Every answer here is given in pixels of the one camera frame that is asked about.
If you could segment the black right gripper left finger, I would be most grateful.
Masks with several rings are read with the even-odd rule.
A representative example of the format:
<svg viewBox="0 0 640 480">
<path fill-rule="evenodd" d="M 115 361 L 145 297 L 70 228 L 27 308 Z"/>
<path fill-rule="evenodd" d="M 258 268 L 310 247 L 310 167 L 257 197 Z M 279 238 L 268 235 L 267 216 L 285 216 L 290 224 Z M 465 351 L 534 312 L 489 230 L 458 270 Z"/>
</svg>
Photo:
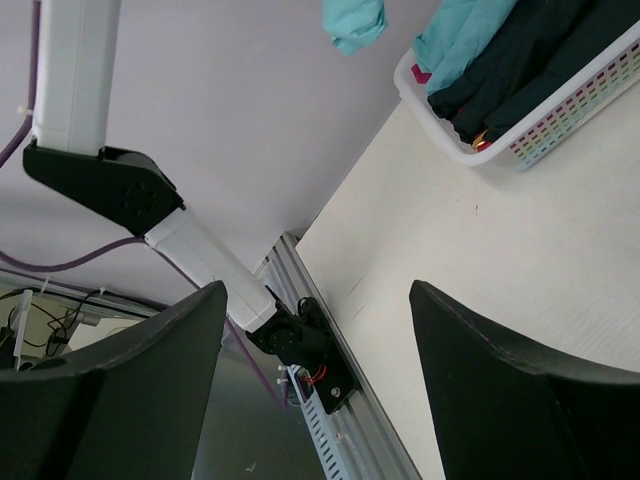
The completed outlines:
<svg viewBox="0 0 640 480">
<path fill-rule="evenodd" d="M 80 350 L 2 370 L 2 478 L 191 478 L 226 313 L 215 281 Z"/>
</svg>

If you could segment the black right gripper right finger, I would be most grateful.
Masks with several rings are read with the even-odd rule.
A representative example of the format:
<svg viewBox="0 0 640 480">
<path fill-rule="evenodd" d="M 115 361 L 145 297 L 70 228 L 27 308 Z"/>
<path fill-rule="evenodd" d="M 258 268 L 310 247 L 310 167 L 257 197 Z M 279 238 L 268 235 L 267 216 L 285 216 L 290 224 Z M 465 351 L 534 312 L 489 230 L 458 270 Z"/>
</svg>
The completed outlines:
<svg viewBox="0 0 640 480">
<path fill-rule="evenodd" d="M 424 281 L 409 293 L 449 479 L 635 479 L 639 376 L 546 346 Z"/>
</svg>

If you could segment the light blue paper napkin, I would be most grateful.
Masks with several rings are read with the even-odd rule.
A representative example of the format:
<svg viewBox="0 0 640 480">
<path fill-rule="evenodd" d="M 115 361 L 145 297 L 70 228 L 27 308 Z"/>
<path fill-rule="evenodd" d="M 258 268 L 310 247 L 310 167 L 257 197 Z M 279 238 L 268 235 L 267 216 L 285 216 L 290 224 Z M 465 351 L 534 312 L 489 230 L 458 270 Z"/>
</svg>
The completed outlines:
<svg viewBox="0 0 640 480">
<path fill-rule="evenodd" d="M 325 0 L 322 26 L 333 46 L 354 55 L 372 45 L 387 27 L 382 0 Z"/>
</svg>

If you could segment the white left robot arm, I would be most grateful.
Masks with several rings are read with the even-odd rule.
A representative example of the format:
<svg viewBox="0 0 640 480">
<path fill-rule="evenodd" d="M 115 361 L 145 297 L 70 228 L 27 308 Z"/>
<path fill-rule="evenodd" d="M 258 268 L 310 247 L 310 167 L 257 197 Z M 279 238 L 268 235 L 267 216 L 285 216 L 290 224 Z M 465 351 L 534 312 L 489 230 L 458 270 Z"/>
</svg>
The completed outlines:
<svg viewBox="0 0 640 480">
<path fill-rule="evenodd" d="M 106 144 L 121 4 L 40 1 L 37 77 L 25 172 L 123 227 L 201 288 L 221 281 L 227 312 L 260 350 L 286 365 L 326 364 L 317 314 L 291 312 L 187 208 L 147 155 Z"/>
</svg>

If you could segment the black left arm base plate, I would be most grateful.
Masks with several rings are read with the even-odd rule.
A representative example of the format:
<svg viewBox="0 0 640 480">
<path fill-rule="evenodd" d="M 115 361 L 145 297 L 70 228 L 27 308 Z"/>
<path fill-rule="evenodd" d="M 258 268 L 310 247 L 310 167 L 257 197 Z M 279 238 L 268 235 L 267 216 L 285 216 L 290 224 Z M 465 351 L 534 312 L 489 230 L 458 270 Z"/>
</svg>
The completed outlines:
<svg viewBox="0 0 640 480">
<path fill-rule="evenodd" d="M 318 393 L 328 415 L 342 408 L 359 387 L 354 370 L 330 325 L 320 303 L 303 297 L 297 303 L 298 320 L 314 333 L 322 333 L 324 346 L 314 352 L 315 364 L 307 369 L 306 383 Z"/>
</svg>

